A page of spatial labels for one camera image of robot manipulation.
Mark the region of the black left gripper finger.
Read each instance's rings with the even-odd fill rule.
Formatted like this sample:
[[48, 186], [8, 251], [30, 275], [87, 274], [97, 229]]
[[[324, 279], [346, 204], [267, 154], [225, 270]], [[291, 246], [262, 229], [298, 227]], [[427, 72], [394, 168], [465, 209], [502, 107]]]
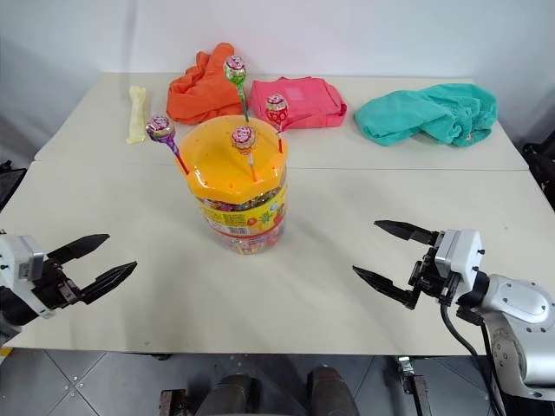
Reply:
[[84, 257], [95, 251], [107, 239], [109, 239], [108, 234], [93, 234], [81, 237], [51, 251], [47, 254], [47, 258], [53, 260], [57, 264], [63, 265], [69, 261]]
[[123, 283], [134, 271], [137, 262], [116, 266], [98, 276], [90, 285], [81, 289], [80, 300], [86, 304], [95, 302]]

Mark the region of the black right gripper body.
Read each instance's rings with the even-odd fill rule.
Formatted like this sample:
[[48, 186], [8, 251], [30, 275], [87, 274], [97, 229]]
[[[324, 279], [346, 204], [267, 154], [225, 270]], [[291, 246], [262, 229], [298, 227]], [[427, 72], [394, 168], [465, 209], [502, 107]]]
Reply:
[[460, 283], [460, 274], [437, 266], [437, 251], [435, 247], [430, 248], [422, 260], [415, 263], [408, 284], [414, 288], [416, 300], [420, 293], [424, 293], [437, 299], [439, 304], [450, 306]]

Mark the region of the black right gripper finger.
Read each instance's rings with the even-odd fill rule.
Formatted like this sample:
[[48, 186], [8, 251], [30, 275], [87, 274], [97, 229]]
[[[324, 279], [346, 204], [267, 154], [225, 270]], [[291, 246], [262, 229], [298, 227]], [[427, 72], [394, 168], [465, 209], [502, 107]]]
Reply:
[[428, 231], [410, 223], [393, 220], [376, 220], [374, 225], [405, 241], [413, 240], [429, 246], [435, 245], [440, 234], [438, 231]]
[[372, 289], [401, 303], [407, 309], [414, 309], [418, 300], [418, 294], [413, 290], [396, 287], [393, 282], [373, 271], [365, 270], [355, 265], [353, 271]]

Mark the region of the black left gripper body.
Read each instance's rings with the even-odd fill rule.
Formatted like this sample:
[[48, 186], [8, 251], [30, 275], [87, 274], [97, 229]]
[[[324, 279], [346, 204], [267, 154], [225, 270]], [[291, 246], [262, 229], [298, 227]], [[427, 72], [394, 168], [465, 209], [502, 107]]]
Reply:
[[47, 258], [42, 275], [34, 282], [33, 293], [49, 309], [64, 309], [82, 299], [82, 291], [62, 270], [54, 258]]

